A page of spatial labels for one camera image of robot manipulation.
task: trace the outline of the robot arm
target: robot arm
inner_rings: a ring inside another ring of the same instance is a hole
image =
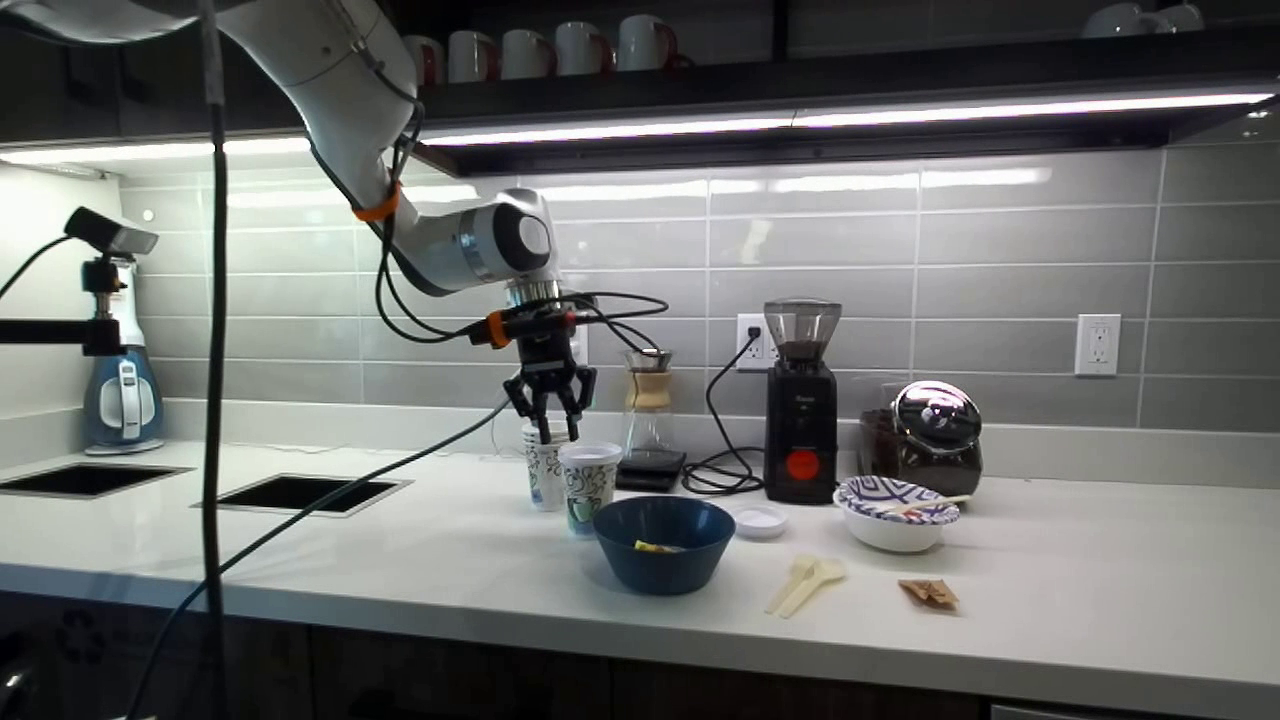
[[[87,46],[128,46],[190,23],[190,0],[0,0],[0,13]],[[542,441],[542,395],[561,395],[577,437],[591,371],[572,363],[572,313],[548,313],[550,234],[514,196],[452,216],[419,216],[406,203],[385,156],[414,121],[414,60],[377,0],[220,0],[214,23],[285,90],[315,166],[385,236],[410,289],[452,296],[505,281],[521,305],[537,308],[537,324],[498,334],[521,346],[521,376],[509,395]]]

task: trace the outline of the electrical outlet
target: electrical outlet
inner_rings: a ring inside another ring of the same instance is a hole
[[[1075,376],[1121,376],[1121,313],[1075,315]]]
[[[749,346],[749,334],[761,327],[756,346],[749,348],[749,355],[737,362],[739,371],[761,371],[777,363],[777,346],[765,327],[765,313],[737,313],[737,336],[733,336],[733,354],[739,354]]]
[[[577,363],[591,363],[591,336],[584,324],[572,327],[568,354]]]

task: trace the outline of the bowl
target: bowl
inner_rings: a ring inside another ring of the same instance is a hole
[[[683,598],[711,581],[733,515],[689,497],[637,497],[594,511],[594,539],[614,581],[641,598]]]
[[[832,499],[847,537],[878,553],[928,553],[958,520],[948,497],[895,478],[847,478]]]

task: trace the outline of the dark shelf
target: dark shelf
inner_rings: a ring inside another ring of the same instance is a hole
[[[719,66],[647,77],[463,84],[426,95],[425,136],[446,127],[513,127],[564,121],[632,121],[671,113],[769,113],[769,109],[877,109],[1060,93],[1160,93],[1267,84],[1280,90],[1280,29],[1230,29],[1199,38],[1050,42],[996,50],[934,50],[892,58],[835,58],[789,66]],[[690,166],[793,166],[793,162],[888,162],[965,151],[1068,151],[1160,149],[1180,132],[1211,127],[1239,109],[1039,117],[847,132],[765,132],[698,139],[609,143],[505,143],[433,149],[425,162],[459,175],[487,174],[584,174],[584,169],[690,169]]]

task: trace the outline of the kitchen counter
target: kitchen counter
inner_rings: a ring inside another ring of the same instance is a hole
[[[358,478],[392,450],[223,450],[223,491],[274,472]],[[199,446],[113,464],[199,467]],[[680,601],[625,592],[598,549],[537,511],[509,452],[444,452],[347,515],[313,515],[226,577],[226,614],[320,629],[580,658],[938,688],[1092,708],[1280,718],[1280,491],[1196,484],[981,484],[948,544],[883,556],[832,508],[737,539]],[[176,605],[199,577],[199,472],[97,499],[0,491],[0,592]],[[223,556],[289,511],[226,508]],[[765,618],[800,553],[847,581],[795,620]],[[958,614],[895,581],[942,577]]]

